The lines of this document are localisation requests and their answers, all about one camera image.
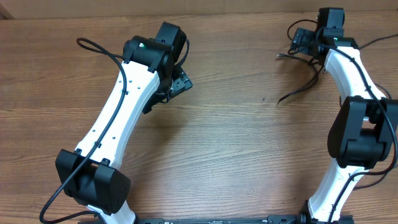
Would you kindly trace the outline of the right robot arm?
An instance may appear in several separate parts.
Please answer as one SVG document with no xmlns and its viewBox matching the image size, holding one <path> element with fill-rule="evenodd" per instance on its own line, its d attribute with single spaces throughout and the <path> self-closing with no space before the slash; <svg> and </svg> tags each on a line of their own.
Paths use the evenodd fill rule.
<svg viewBox="0 0 398 224">
<path fill-rule="evenodd" d="M 360 48 L 344 36 L 345 12 L 339 7 L 319 9 L 317 28 L 298 28 L 290 54 L 317 60 L 334 79 L 340 111 L 328 133 L 331 162 L 317 191 L 305 202 L 294 223 L 352 223 L 341 209 L 365 175 L 385 177 L 397 165 L 397 100 L 387 98 L 373 83 Z"/>
</svg>

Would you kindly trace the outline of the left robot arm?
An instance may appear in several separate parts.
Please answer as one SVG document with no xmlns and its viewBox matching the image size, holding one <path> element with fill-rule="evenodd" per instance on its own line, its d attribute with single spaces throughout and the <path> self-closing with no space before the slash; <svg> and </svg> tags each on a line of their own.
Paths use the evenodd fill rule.
<svg viewBox="0 0 398 224">
<path fill-rule="evenodd" d="M 180 55 L 189 41 L 179 26 L 163 22 L 154 38 L 128 40 L 122 55 L 85 38 L 76 42 L 111 57 L 119 75 L 91 130 L 74 151 L 59 152 L 55 167 L 62 184 L 56 193 L 65 192 L 86 206 L 82 214 L 93 215 L 94 223 L 137 223 L 127 204 L 131 181 L 119 170 L 124 151 L 141 114 L 193 86 L 182 69 L 186 58 Z"/>
</svg>

